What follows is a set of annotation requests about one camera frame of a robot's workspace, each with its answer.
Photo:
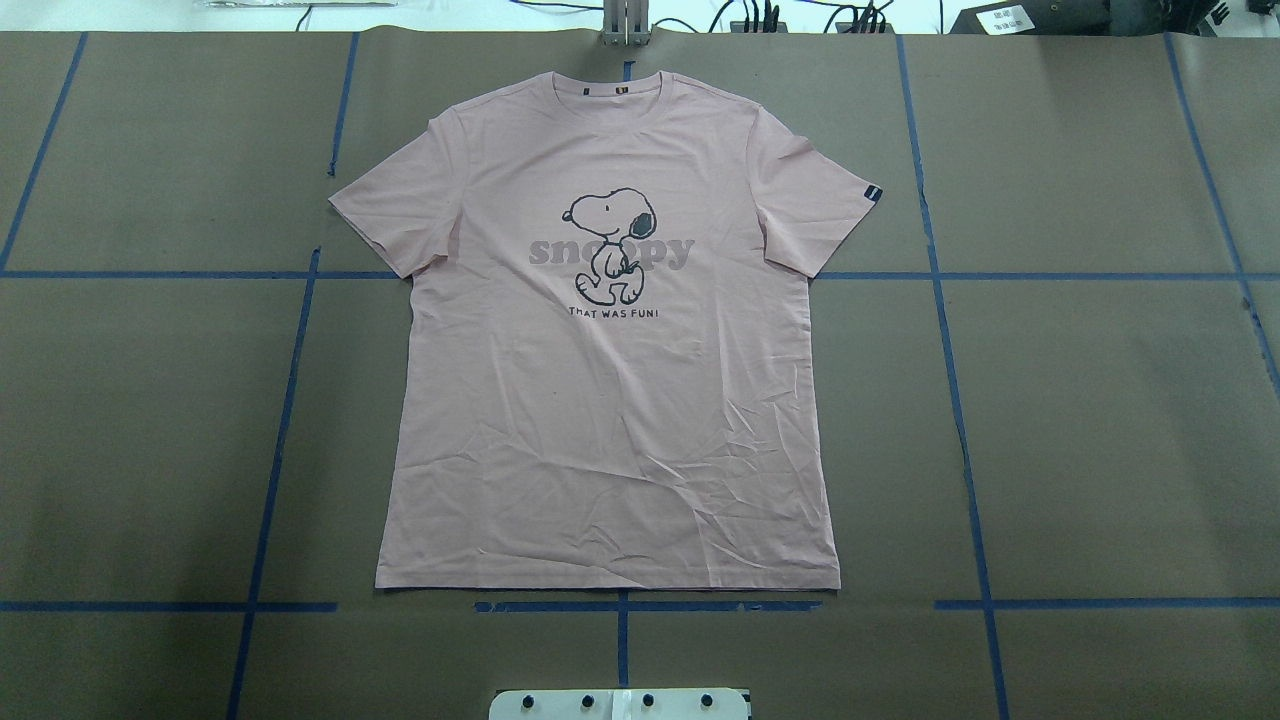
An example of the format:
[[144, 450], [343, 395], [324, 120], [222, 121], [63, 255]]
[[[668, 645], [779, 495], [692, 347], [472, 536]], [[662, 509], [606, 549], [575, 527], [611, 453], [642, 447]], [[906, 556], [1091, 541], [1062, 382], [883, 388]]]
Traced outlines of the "pink Snoopy t-shirt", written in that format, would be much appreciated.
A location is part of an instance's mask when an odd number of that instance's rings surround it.
[[809, 295], [881, 195], [666, 70], [456, 104], [334, 193], [411, 283], [376, 588], [838, 589]]

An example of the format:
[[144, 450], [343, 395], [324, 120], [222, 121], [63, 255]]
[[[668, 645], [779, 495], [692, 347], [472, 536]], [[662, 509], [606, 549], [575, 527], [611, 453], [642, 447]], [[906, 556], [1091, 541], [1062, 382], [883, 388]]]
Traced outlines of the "black device with label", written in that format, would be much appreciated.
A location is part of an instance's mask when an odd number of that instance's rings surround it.
[[950, 35], [1132, 37], [1158, 33], [1171, 1], [983, 1], [960, 10]]

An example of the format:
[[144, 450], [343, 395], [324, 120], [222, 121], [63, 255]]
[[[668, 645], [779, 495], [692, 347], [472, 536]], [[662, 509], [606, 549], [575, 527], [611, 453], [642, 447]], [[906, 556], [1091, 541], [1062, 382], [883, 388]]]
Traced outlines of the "aluminium frame post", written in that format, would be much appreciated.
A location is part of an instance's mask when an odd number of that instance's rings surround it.
[[641, 47], [652, 41], [648, 0], [602, 1], [602, 42], [607, 47]]

